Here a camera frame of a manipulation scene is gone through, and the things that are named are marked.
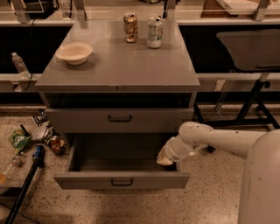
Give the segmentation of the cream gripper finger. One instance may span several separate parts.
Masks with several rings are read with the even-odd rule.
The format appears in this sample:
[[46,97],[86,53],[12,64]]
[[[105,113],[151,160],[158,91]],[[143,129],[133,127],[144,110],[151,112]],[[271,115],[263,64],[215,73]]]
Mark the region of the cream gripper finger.
[[159,165],[172,165],[173,162],[165,155],[165,147],[163,147],[157,155],[157,163]]

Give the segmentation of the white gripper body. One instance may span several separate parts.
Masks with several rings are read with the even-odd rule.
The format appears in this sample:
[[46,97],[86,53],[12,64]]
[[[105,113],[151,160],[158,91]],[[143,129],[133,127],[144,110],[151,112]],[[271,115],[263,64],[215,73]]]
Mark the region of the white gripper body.
[[164,154],[173,162],[186,157],[187,149],[179,136],[170,138],[164,146]]

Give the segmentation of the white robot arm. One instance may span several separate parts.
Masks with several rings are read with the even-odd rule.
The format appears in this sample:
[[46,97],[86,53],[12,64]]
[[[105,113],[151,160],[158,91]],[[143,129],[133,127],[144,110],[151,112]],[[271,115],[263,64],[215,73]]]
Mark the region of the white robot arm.
[[158,153],[157,163],[171,165],[194,149],[206,146],[246,160],[238,224],[280,224],[280,129],[214,129],[202,123],[185,122]]

